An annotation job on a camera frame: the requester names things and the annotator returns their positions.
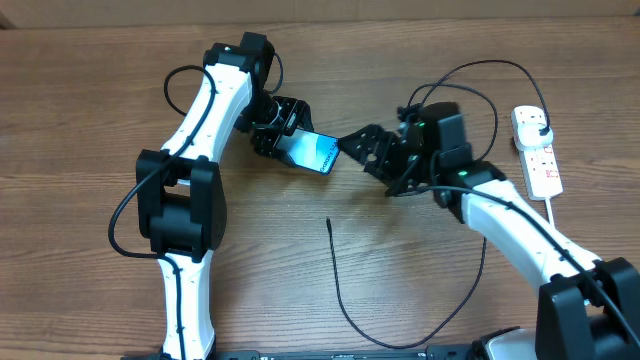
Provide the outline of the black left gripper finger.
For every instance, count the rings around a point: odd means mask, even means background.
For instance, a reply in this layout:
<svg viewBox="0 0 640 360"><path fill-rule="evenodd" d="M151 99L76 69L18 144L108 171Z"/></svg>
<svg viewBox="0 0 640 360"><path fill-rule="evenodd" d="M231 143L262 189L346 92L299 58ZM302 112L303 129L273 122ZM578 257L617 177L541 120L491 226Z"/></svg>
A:
<svg viewBox="0 0 640 360"><path fill-rule="evenodd" d="M292 135L297 129L313 132L311 109L307 102L288 99L286 102L285 135Z"/></svg>
<svg viewBox="0 0 640 360"><path fill-rule="evenodd" d="M288 136L284 135L280 130L257 128L252 133L251 144L256 154L277 160L293 168L295 164L288 151L280 148L285 139L288 139Z"/></svg>

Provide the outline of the blue-screen smartphone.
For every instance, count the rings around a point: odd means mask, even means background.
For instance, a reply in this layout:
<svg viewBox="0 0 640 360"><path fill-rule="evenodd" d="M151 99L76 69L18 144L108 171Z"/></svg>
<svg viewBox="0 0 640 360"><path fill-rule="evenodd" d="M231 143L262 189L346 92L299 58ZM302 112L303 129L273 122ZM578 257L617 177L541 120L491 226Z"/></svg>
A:
<svg viewBox="0 0 640 360"><path fill-rule="evenodd" d="M315 132L296 129L291 136L283 136L276 149L280 160L292 167L328 175L339 156L338 139Z"/></svg>

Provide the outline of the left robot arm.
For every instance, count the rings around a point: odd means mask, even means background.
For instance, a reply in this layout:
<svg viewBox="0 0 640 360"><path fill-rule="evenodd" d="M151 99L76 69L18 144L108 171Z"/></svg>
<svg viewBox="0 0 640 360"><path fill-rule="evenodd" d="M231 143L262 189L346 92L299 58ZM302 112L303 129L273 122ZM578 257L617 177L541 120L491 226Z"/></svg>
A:
<svg viewBox="0 0 640 360"><path fill-rule="evenodd" d="M277 58L262 34L246 32L237 46L214 44L197 68L203 81L178 130L161 150L137 159L139 229L164 281L161 359L210 359L215 352L210 275L227 222L219 162L231 132L251 133L258 154L291 165L277 144L313 129L305 102L266 90Z"/></svg>

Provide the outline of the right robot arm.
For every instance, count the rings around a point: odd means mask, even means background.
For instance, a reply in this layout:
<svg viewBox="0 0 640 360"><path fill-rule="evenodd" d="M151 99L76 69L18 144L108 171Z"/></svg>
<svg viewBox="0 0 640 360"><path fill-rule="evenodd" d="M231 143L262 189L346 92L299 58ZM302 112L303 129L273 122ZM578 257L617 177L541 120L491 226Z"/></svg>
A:
<svg viewBox="0 0 640 360"><path fill-rule="evenodd" d="M389 197L431 192L480 233L536 291L532 330L510 328L474 341L470 359L636 359L639 272L603 261L533 210L505 174L476 160L454 102L398 111L390 132L368 125L339 139L345 154L384 183Z"/></svg>

